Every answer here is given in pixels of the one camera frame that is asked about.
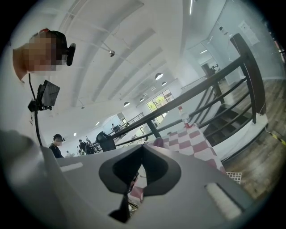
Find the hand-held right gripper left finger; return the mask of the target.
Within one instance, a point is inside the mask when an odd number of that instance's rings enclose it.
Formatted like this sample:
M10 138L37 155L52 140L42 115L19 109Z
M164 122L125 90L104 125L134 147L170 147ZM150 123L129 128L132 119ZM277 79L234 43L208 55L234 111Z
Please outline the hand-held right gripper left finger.
M42 147L46 175L53 196L52 209L45 213L54 229L141 229L129 211L126 221L114 219L120 209L128 208L127 186L112 168L100 172L101 165L140 149L140 145L84 157L56 159Z

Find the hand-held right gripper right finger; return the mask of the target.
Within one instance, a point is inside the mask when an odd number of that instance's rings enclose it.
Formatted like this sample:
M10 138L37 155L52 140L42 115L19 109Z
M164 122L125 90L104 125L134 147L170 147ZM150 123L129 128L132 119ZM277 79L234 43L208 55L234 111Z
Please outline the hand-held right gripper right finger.
M177 163L169 166L165 180L178 182L163 195L145 195L130 219L136 229L232 229L253 205L252 197L225 173L193 156L164 148L145 150Z

